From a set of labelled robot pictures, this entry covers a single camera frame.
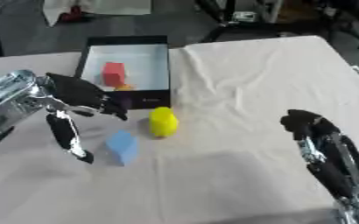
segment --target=blue block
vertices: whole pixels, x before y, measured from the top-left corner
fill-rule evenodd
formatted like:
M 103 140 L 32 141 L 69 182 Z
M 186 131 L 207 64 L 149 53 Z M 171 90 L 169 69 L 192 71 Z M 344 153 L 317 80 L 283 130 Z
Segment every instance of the blue block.
M 109 149 L 121 165 L 128 164 L 137 155 L 137 141 L 130 133 L 120 130 L 106 140 Z

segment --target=floor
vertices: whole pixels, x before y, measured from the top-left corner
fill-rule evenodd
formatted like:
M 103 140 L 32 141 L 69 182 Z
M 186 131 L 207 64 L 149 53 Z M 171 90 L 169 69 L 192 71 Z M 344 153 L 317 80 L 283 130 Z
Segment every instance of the floor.
M 7 56 L 80 51 L 87 37 L 109 35 L 161 34 L 168 36 L 170 47 L 181 47 L 197 43 L 215 26 L 212 19 L 195 10 L 193 0 L 153 0 L 151 15 L 99 17 L 86 24 L 54 27 L 46 25 L 42 3 L 43 0 L 14 0 L 0 15 L 0 37 Z M 247 33 L 221 40 L 254 38 L 269 37 Z M 334 47 L 348 63 L 359 66 L 356 40 L 339 34 Z

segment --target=red cube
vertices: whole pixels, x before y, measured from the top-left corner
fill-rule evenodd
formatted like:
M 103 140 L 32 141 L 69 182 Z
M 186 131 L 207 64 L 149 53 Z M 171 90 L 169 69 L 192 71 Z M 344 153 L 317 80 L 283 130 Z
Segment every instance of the red cube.
M 119 88 L 125 84 L 125 66 L 123 63 L 106 62 L 102 76 L 106 86 Z

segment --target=metal robot hand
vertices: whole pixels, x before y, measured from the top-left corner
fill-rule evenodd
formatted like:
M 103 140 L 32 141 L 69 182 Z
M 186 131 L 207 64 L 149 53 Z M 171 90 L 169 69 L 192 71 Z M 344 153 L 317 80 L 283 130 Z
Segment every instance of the metal robot hand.
M 293 133 L 307 169 L 335 198 L 340 223 L 359 224 L 359 151 L 328 119 L 291 109 L 281 124 Z
M 121 99 L 102 91 L 97 86 L 74 77 L 54 73 L 39 80 L 39 86 L 46 91 L 46 120 L 58 144 L 81 161 L 93 163 L 94 157 L 83 150 L 78 130 L 67 111 L 82 116 L 93 116 L 94 112 L 117 116 L 127 120 L 127 110 Z

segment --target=black box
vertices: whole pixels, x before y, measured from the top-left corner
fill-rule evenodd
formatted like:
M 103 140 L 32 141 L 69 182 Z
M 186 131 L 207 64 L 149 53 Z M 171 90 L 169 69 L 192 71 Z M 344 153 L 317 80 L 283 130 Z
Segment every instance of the black box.
M 123 63 L 131 91 L 107 87 L 102 80 L 106 62 Z M 127 99 L 130 109 L 171 107 L 169 54 L 166 36 L 89 38 L 75 77 Z

